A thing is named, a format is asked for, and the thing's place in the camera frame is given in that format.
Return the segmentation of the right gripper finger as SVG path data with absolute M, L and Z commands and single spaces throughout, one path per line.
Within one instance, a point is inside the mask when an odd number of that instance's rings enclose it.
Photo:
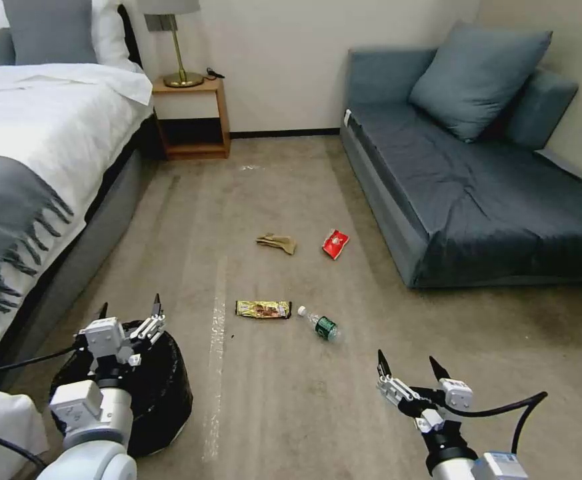
M 449 388 L 452 386 L 450 384 L 451 376 L 449 372 L 432 355 L 429 356 L 429 362 L 439 384 L 439 388 L 445 393 L 448 393 Z
M 381 349 L 377 350 L 377 372 L 379 379 L 376 387 L 392 405 L 398 407 L 401 402 L 419 401 L 421 396 L 402 380 L 392 376 L 390 366 Z

